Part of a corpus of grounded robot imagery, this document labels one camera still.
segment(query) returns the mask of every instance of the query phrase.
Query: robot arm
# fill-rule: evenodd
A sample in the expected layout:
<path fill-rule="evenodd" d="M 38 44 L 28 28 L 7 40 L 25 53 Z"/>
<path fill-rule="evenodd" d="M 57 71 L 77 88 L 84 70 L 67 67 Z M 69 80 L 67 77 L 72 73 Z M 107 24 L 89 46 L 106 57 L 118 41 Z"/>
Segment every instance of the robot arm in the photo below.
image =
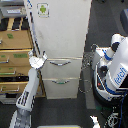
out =
<path fill-rule="evenodd" d="M 16 102 L 18 110 L 13 114 L 10 128 L 31 127 L 30 112 L 32 111 L 35 95 L 39 85 L 38 70 L 43 67 L 44 62 L 47 60 L 47 55 L 44 53 L 43 58 L 37 58 L 30 54 L 29 56 L 29 62 L 33 68 L 29 70 L 29 82 Z"/>

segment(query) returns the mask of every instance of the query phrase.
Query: refrigerator door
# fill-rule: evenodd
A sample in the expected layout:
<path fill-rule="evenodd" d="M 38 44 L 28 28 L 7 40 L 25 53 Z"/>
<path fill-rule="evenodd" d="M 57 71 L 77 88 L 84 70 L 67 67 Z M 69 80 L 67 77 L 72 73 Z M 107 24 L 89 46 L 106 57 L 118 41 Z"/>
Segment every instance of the refrigerator door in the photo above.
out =
<path fill-rule="evenodd" d="M 83 56 L 91 0 L 31 0 L 38 46 L 49 58 Z"/>

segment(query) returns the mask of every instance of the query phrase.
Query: sticker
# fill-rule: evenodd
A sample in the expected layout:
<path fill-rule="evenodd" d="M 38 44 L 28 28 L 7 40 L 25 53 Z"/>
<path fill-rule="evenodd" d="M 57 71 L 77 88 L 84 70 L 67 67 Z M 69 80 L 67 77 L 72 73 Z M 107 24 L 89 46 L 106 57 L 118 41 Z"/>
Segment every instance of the sticker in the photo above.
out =
<path fill-rule="evenodd" d="M 20 9 L 7 10 L 9 14 L 20 14 Z"/>
<path fill-rule="evenodd" d="M 7 34 L 9 39 L 13 39 L 13 35 L 12 34 Z"/>
<path fill-rule="evenodd" d="M 14 58 L 28 58 L 27 54 L 13 54 Z"/>
<path fill-rule="evenodd" d="M 12 70 L 13 68 L 9 68 L 9 70 Z"/>
<path fill-rule="evenodd" d="M 6 58 L 6 56 L 5 55 L 1 55 L 1 58 Z"/>
<path fill-rule="evenodd" d="M 39 17 L 49 17 L 49 5 L 47 3 L 37 4 Z"/>
<path fill-rule="evenodd" d="M 31 9 L 31 8 L 32 8 L 32 3 L 31 3 L 31 1 L 30 1 L 30 0 L 27 0 L 27 6 L 28 6 L 28 8 L 29 8 L 29 9 Z"/>

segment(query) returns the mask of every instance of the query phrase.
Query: refrigerator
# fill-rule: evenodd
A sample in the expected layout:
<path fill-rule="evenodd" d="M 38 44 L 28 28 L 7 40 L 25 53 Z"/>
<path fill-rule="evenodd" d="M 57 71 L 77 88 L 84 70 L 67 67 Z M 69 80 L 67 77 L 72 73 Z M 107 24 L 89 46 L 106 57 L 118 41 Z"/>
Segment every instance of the refrigerator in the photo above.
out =
<path fill-rule="evenodd" d="M 91 0 L 24 0 L 47 99 L 77 98 Z"/>

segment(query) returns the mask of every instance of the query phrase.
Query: wooden cabinet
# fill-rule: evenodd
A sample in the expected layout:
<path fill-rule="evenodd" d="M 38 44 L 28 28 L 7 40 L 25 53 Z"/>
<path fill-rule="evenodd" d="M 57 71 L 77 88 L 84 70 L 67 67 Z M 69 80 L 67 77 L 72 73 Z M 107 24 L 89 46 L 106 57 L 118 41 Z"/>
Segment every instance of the wooden cabinet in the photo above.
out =
<path fill-rule="evenodd" d="M 0 31 L 0 94 L 14 95 L 23 92 L 28 83 L 28 72 L 31 69 L 29 55 L 33 48 L 29 30 L 21 30 L 23 18 L 18 31 L 11 28 L 15 20 L 10 18 L 6 31 Z M 40 75 L 37 96 L 44 97 L 44 89 Z"/>

